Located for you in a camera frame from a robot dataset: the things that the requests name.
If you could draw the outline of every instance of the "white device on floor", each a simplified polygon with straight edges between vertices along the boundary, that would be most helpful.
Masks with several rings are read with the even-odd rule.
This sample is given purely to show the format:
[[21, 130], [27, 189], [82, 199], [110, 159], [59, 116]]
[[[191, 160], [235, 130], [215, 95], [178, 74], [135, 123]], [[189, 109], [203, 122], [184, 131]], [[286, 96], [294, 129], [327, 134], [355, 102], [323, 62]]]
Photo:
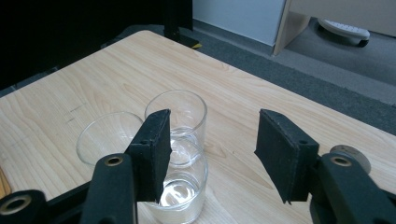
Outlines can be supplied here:
[[323, 19], [318, 19], [318, 23], [319, 29], [324, 28], [337, 35], [360, 39], [361, 42], [358, 44], [359, 47], [364, 47], [369, 43], [370, 32], [368, 30]]

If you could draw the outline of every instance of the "transparent cup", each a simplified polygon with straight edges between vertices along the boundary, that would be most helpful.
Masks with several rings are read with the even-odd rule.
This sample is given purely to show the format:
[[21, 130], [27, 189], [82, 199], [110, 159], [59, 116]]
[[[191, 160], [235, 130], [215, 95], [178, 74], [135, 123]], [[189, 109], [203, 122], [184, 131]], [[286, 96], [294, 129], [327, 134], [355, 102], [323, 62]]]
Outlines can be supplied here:
[[145, 118], [163, 109], [171, 110], [171, 161], [188, 164], [195, 148], [204, 150], [206, 103], [191, 91], [166, 91], [148, 103]]
[[124, 152], [142, 123], [141, 118], [130, 112], [103, 115], [80, 134], [77, 141], [78, 157], [94, 166], [104, 156]]
[[160, 201], [145, 203], [150, 213], [161, 223], [192, 223], [201, 214], [205, 203], [208, 167], [205, 153], [200, 148], [195, 148], [195, 155], [188, 163], [180, 164], [171, 159]]

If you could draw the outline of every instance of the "light wood tabletop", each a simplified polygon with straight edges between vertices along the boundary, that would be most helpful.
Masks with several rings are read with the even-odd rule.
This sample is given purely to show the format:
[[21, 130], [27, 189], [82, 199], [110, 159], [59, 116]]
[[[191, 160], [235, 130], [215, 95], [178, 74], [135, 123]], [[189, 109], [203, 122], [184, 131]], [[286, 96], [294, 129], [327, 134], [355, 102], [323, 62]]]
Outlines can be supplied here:
[[[261, 108], [290, 118], [320, 143], [319, 154], [357, 148], [375, 183], [396, 193], [396, 136], [149, 31], [0, 98], [0, 166], [12, 190], [40, 189], [50, 200], [91, 180], [76, 152], [83, 129], [111, 112], [143, 119], [148, 102], [170, 90], [207, 103], [209, 177], [196, 223], [312, 223], [309, 202], [283, 204], [253, 153]], [[142, 204], [138, 212], [140, 223], [155, 223]]]

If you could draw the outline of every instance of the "white wall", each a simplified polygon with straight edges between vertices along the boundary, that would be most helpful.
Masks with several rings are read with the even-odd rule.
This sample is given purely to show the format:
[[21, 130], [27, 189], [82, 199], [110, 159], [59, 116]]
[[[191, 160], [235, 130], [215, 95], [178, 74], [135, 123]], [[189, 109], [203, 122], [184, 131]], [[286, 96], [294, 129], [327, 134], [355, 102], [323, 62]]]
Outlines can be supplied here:
[[284, 0], [193, 0], [193, 17], [273, 46]]

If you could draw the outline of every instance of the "glass rim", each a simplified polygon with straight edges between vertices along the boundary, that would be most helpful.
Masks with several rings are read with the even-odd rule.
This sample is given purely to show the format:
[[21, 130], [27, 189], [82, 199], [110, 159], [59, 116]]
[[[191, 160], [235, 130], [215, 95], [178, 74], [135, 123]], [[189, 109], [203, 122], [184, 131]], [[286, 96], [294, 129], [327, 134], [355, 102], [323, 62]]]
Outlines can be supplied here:
[[81, 142], [82, 136], [84, 135], [84, 133], [86, 133], [98, 121], [101, 121], [103, 119], [106, 119], [106, 118], [114, 116], [114, 115], [132, 115], [132, 117], [136, 118], [138, 121], [140, 121], [141, 124], [143, 124], [143, 120], [139, 116], [137, 116], [136, 114], [134, 114], [132, 112], [128, 112], [128, 111], [117, 111], [117, 112], [111, 112], [111, 113], [108, 113], [108, 114], [104, 114], [104, 115], [100, 116], [98, 119], [96, 119], [93, 122], [91, 122], [90, 124], [88, 124], [87, 127], [85, 127], [84, 130], [82, 130], [82, 132], [79, 134], [78, 140], [77, 140], [77, 143], [76, 143], [77, 155], [78, 155], [79, 159], [82, 162], [84, 162], [85, 164], [93, 165], [93, 166], [95, 165], [94, 163], [91, 163], [90, 161], [85, 160], [82, 157], [82, 155], [80, 155], [80, 151], [81, 151], [80, 142]]
[[202, 116], [200, 122], [199, 122], [193, 129], [191, 129], [191, 130], [189, 131], [189, 133], [193, 133], [193, 132], [195, 132], [197, 129], [199, 129], [199, 128], [205, 123], [206, 116], [207, 116], [207, 105], [206, 105], [206, 102], [204, 101], [204, 99], [202, 99], [202, 97], [201, 97], [200, 95], [198, 95], [198, 94], [196, 94], [195, 92], [192, 92], [192, 91], [172, 90], [172, 91], [165, 91], [165, 92], [163, 92], [163, 93], [157, 95], [156, 97], [154, 97], [153, 99], [151, 99], [151, 100], [148, 102], [148, 105], [146, 106], [146, 109], [145, 109], [145, 119], [149, 116], [149, 114], [148, 114], [148, 108], [149, 108], [149, 105], [150, 105], [152, 102], [154, 102], [156, 99], [158, 99], [158, 98], [164, 96], [165, 94], [173, 93], [173, 92], [182, 92], [182, 91], [187, 92], [187, 93], [189, 93], [189, 94], [191, 94], [191, 95], [196, 96], [196, 97], [201, 101], [201, 103], [202, 103], [203, 106], [204, 106], [204, 115]]
[[202, 194], [204, 189], [206, 188], [206, 182], [207, 182], [207, 177], [208, 177], [208, 173], [209, 173], [209, 168], [208, 168], [208, 164], [207, 164], [207, 159], [205, 157], [205, 153], [203, 151], [201, 151], [199, 154], [203, 158], [204, 164], [205, 164], [204, 181], [202, 182], [202, 185], [201, 185], [202, 187], [198, 189], [198, 192], [192, 198], [188, 199], [184, 203], [179, 203], [179, 204], [175, 204], [175, 205], [172, 205], [172, 206], [161, 206], [161, 205], [159, 205], [158, 203], [155, 203], [155, 202], [143, 202], [143, 203], [148, 205], [148, 206], [150, 206], [150, 207], [156, 208], [156, 209], [161, 209], [161, 210], [168, 211], [168, 210], [174, 210], [176, 208], [185, 206], [186, 204], [191, 203], [195, 198], [197, 198], [198, 195]]

